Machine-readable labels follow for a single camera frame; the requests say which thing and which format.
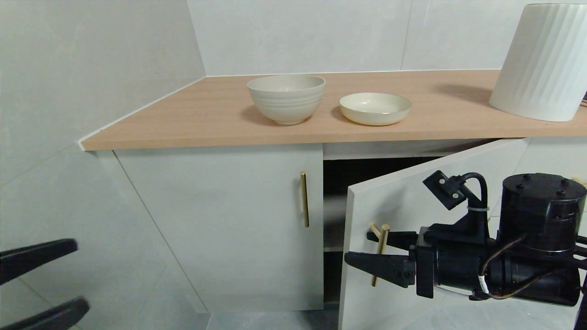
shallow dish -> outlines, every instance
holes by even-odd
[[[312,75],[279,75],[251,80],[247,88],[257,109],[278,124],[309,118],[320,105],[326,80]]]
[[[371,126],[395,124],[411,108],[405,97],[385,93],[357,93],[340,99],[340,111],[349,120]]]

white cabinet door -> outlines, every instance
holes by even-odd
[[[587,183],[587,137],[533,137],[515,173],[537,172],[576,177]],[[492,217],[500,216],[500,205],[498,201]],[[581,229],[581,235],[587,235],[587,225]]]
[[[527,145],[527,139],[499,140],[349,187],[344,252],[375,253],[377,244],[365,237],[371,223],[378,227],[388,224],[392,231],[419,231],[422,226],[452,224],[461,218],[466,213],[466,203],[447,211],[422,183],[436,170],[449,177],[467,172],[482,174],[488,184],[489,205],[495,204],[501,195],[503,179],[512,175]],[[467,182],[467,187],[480,195],[475,180]],[[407,252],[388,247],[386,254],[406,255]],[[509,304],[470,302],[464,295],[439,289],[435,290],[434,299],[428,299],[416,295],[415,285],[404,289],[383,280],[377,282],[377,287],[371,287],[371,275],[346,263],[341,290],[339,328],[344,330],[400,330],[420,318],[436,315],[434,312],[442,308],[456,308],[456,311],[462,308],[468,312],[437,315],[433,327],[428,324],[422,329],[494,329],[495,324],[487,318],[500,315],[495,311],[491,314],[490,307],[503,308]],[[467,328],[462,326],[463,320],[479,324],[469,323]]]
[[[116,154],[210,312],[323,307],[321,144]]]

wooden countertop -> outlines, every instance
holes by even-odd
[[[442,70],[318,74],[326,79],[320,108],[307,121],[281,126],[253,105],[253,76],[208,77],[81,142],[86,150],[150,149],[248,144],[587,136],[587,109],[571,122],[553,123],[492,108],[499,70]],[[338,100],[358,92],[393,93],[413,102],[391,126],[348,121]]]

open cabinet door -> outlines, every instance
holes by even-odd
[[[350,186],[344,252],[376,252],[377,243],[366,239],[371,223],[379,228],[388,224],[391,231],[418,232],[422,226],[452,224],[461,218],[467,212],[467,203],[447,211],[422,183],[437,170],[449,177],[480,173],[488,184],[488,205],[495,205],[501,195],[503,179],[514,173],[527,147],[528,139],[498,140]],[[480,196],[475,180],[468,181],[467,187]],[[392,247],[387,247],[385,253],[407,254]],[[370,274],[346,263],[343,263],[340,301],[339,329],[342,330],[509,329],[514,325],[508,323],[512,317],[507,313],[511,309],[510,301],[471,302],[466,295],[438,288],[434,290],[434,299],[429,299],[417,296],[415,285],[404,289],[381,279],[372,287]],[[434,318],[436,311],[441,314],[434,322],[415,323],[425,317]],[[452,314],[442,314],[442,311],[452,311]],[[503,313],[510,319],[493,323],[492,319]],[[470,322],[459,325],[464,319]],[[511,329],[538,329],[519,323],[515,326]]]

black motor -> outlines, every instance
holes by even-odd
[[[464,185],[469,179],[479,181],[481,198]],[[452,225],[432,224],[419,233],[390,232],[387,245],[408,255],[347,252],[347,264],[405,288],[416,284],[416,294],[427,298],[434,297],[436,285],[444,285],[470,290],[470,300],[577,303],[579,268],[587,269],[587,261],[575,258],[587,258],[587,248],[576,245],[587,243],[578,235],[587,197],[583,185],[543,173],[508,177],[503,181],[500,229],[493,239],[483,176],[448,178],[437,171],[424,184],[449,210],[467,200],[467,214]],[[367,239],[378,241],[372,232]]]

